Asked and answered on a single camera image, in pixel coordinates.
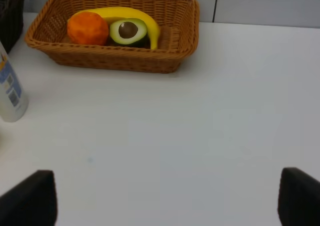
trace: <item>woven basket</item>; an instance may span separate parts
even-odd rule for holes
[[[72,44],[67,20],[78,11],[101,7],[131,7],[149,14],[161,28],[158,49]],[[48,0],[25,41],[61,65],[170,73],[196,50],[198,36],[196,0]]]
[[[23,10],[24,0],[0,0],[0,41],[7,53],[24,27]]]

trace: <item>white table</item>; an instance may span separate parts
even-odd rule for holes
[[[52,169],[58,225],[280,225],[282,168],[320,178],[320,30],[199,30],[174,74],[59,66],[21,38],[30,104],[0,122],[0,193]]]

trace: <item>banana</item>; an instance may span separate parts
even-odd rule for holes
[[[97,8],[91,10],[84,10],[77,12],[93,12],[99,14],[102,18],[106,20],[108,25],[111,25],[113,22],[127,19],[127,18],[137,18],[146,24],[148,37],[150,39],[150,48],[152,50],[158,48],[158,39],[160,36],[160,27],[155,22],[155,20],[148,14],[128,7],[106,7],[106,8]]]

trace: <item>white bottle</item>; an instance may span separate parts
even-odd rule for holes
[[[0,42],[0,116],[6,122],[15,122],[27,107],[28,98]]]

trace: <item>avocado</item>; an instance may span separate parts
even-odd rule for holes
[[[148,38],[148,30],[144,21],[128,18],[110,25],[110,37],[119,46],[143,47]]]

